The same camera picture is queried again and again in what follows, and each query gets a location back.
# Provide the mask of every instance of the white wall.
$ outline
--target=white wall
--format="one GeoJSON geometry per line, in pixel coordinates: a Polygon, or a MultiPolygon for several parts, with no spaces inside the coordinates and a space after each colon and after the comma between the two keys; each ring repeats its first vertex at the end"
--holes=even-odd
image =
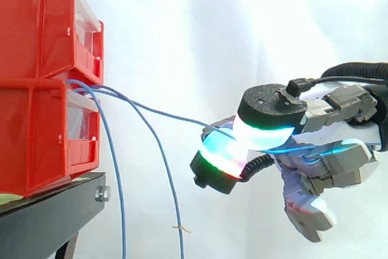
{"type": "MultiPolygon", "coordinates": [[[[88,0],[105,22],[105,81],[161,110],[212,122],[243,91],[316,77],[350,60],[387,58],[387,0],[88,0]]],[[[130,106],[102,98],[124,180],[129,258],[178,258],[172,196],[153,137],[130,106]]],[[[186,258],[383,258],[388,166],[354,189],[324,194],[339,219],[306,241],[283,212],[275,168],[229,196],[202,190],[189,163],[201,128],[147,114],[166,147],[181,205],[186,258]]],[[[119,204],[107,141],[101,171],[112,200],[82,231],[76,259],[120,258],[119,204]]]]}

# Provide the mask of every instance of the green led light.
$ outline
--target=green led light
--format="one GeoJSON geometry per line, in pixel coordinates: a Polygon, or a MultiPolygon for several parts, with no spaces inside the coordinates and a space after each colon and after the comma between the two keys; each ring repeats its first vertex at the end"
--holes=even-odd
{"type": "MultiPolygon", "coordinates": [[[[232,134],[231,129],[222,130],[232,134]]],[[[244,168],[248,155],[248,149],[241,143],[216,131],[207,136],[199,152],[211,165],[236,178],[244,168]]]]}
{"type": "Polygon", "coordinates": [[[248,149],[255,151],[269,150],[283,145],[294,129],[294,127],[276,130],[256,129],[244,123],[238,115],[233,123],[233,134],[236,139],[248,149]]]}

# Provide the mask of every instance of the red storage drawer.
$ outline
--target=red storage drawer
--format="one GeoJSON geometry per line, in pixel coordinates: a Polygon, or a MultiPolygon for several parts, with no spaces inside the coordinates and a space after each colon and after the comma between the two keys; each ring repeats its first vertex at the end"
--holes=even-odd
{"type": "Polygon", "coordinates": [[[0,0],[0,78],[102,84],[103,24],[85,0],[0,0]]]}
{"type": "Polygon", "coordinates": [[[0,193],[22,197],[98,167],[94,102],[58,79],[0,80],[0,193]]]}

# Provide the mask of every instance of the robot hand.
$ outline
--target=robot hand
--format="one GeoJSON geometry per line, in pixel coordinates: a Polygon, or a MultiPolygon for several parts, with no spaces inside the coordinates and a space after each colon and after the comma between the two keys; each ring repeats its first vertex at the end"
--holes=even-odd
{"type": "Polygon", "coordinates": [[[336,224],[335,214],[320,197],[324,189],[359,184],[378,162],[371,149],[356,139],[313,146],[291,137],[286,144],[291,152],[274,155],[284,181],[284,210],[296,229],[316,243],[321,241],[319,231],[336,224]]]}
{"type": "MultiPolygon", "coordinates": [[[[305,88],[309,82],[293,84],[305,88]]],[[[388,150],[388,88],[337,83],[299,97],[299,88],[289,87],[248,89],[236,116],[213,124],[235,139],[205,130],[190,167],[197,185],[229,194],[237,182],[276,162],[289,220],[308,240],[319,242],[319,231],[336,223],[320,197],[324,189],[363,182],[378,165],[374,151],[388,150]],[[242,163],[248,149],[265,158],[242,163]]]]}

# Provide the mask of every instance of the black cylindrical cap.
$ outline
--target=black cylindrical cap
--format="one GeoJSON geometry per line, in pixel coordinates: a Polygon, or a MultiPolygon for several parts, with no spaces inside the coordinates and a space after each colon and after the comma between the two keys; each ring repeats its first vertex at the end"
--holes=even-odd
{"type": "Polygon", "coordinates": [[[237,110],[241,120],[263,130],[296,127],[307,110],[307,104],[292,104],[280,94],[282,84],[251,87],[244,92],[237,110]]]}
{"type": "Polygon", "coordinates": [[[196,175],[194,178],[196,185],[202,188],[209,185],[224,194],[229,194],[238,181],[238,178],[232,177],[211,165],[199,151],[190,163],[190,168],[196,175]]]}

